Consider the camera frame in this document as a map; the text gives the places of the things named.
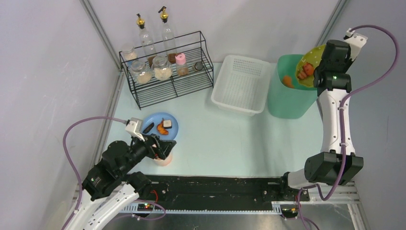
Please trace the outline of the green dotted plate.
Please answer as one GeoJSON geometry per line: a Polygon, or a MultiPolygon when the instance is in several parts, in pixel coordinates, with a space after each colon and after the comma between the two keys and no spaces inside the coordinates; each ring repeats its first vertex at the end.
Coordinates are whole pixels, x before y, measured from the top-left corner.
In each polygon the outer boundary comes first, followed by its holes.
{"type": "Polygon", "coordinates": [[[321,45],[314,47],[311,49],[309,52],[307,52],[305,55],[302,56],[302,58],[299,60],[298,64],[296,65],[296,71],[295,71],[295,77],[298,80],[298,83],[300,85],[303,85],[307,88],[313,88],[314,86],[314,74],[312,76],[307,76],[306,79],[300,80],[297,78],[297,74],[302,70],[302,66],[308,62],[311,63],[314,68],[319,66],[322,54],[325,50],[326,45],[321,45]]]}

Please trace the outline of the glass jar beige powder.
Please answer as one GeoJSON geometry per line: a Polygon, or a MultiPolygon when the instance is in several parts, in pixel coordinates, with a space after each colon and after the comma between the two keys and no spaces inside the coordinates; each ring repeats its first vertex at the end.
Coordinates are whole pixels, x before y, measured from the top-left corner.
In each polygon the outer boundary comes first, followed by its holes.
{"type": "Polygon", "coordinates": [[[134,80],[136,80],[136,82],[139,84],[146,84],[153,77],[152,71],[149,66],[145,62],[139,60],[134,60],[131,63],[130,72],[134,80]]]}

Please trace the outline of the glass jar clamp lid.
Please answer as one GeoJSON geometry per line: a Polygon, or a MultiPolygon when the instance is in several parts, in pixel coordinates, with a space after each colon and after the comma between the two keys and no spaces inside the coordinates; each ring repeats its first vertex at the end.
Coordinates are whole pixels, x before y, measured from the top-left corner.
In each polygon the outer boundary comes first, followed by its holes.
{"type": "Polygon", "coordinates": [[[160,81],[168,80],[172,76],[171,64],[167,57],[155,56],[152,61],[155,78],[160,81]]]}

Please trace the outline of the pink lid spice bottle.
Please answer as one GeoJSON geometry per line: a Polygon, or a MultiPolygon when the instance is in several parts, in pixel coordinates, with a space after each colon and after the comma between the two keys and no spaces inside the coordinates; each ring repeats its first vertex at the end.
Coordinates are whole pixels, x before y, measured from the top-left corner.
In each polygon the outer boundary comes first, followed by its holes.
{"type": "Polygon", "coordinates": [[[186,56],[184,53],[178,53],[175,56],[176,60],[176,70],[179,76],[184,76],[189,73],[188,64],[186,61],[186,56]]]}

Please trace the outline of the small black lid spice jar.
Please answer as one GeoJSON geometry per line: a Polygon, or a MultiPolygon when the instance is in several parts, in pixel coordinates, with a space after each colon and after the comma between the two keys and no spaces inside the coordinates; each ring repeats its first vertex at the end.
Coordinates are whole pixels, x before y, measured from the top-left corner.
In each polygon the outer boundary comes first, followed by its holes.
{"type": "Polygon", "coordinates": [[[201,71],[201,70],[204,69],[204,64],[203,64],[202,62],[198,61],[198,62],[195,62],[195,63],[194,63],[194,65],[193,65],[192,68],[193,68],[193,70],[194,70],[195,72],[201,71]]]}

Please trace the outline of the oil bottle gold spout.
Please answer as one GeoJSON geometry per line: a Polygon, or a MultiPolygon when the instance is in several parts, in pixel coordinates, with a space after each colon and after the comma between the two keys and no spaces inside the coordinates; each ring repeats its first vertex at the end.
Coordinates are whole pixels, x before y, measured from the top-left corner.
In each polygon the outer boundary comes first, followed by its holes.
{"type": "Polygon", "coordinates": [[[163,39],[165,52],[169,62],[174,64],[176,63],[176,55],[178,52],[176,50],[175,35],[168,22],[169,15],[166,12],[166,7],[162,6],[158,13],[163,22],[161,36],[163,39]]]}
{"type": "Polygon", "coordinates": [[[156,57],[157,52],[155,48],[155,42],[153,40],[153,36],[147,30],[145,26],[145,20],[141,17],[139,13],[137,15],[136,24],[139,28],[139,38],[141,42],[141,46],[144,50],[145,55],[147,56],[147,61],[150,67],[153,65],[153,59],[156,57]]]}

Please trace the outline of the blue label spice jar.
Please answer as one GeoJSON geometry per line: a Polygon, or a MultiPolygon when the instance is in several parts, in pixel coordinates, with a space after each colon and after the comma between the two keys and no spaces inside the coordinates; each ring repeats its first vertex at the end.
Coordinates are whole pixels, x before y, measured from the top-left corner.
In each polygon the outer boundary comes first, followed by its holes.
{"type": "Polygon", "coordinates": [[[125,43],[122,45],[121,54],[124,61],[131,61],[138,58],[135,48],[131,43],[125,43]]]}

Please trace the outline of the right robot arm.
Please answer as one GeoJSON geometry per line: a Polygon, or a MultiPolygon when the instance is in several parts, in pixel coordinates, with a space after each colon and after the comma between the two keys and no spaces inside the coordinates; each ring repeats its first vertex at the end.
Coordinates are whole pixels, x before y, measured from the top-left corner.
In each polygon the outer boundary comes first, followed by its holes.
{"type": "Polygon", "coordinates": [[[292,189],[327,184],[346,185],[363,168],[364,159],[355,155],[349,127],[349,99],[352,90],[347,74],[351,47],[339,40],[329,40],[314,71],[314,86],[321,106],[323,141],[319,154],[309,157],[303,169],[287,172],[287,186],[292,189]]]}

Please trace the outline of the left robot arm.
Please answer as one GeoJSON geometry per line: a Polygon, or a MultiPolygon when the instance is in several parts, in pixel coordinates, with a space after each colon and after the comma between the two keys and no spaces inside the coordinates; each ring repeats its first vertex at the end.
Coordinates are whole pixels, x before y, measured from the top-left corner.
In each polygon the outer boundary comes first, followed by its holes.
{"type": "Polygon", "coordinates": [[[155,134],[133,137],[131,144],[112,142],[79,181],[79,196],[62,229],[101,230],[150,188],[152,181],[145,174],[130,171],[145,158],[165,160],[176,144],[155,134]]]}

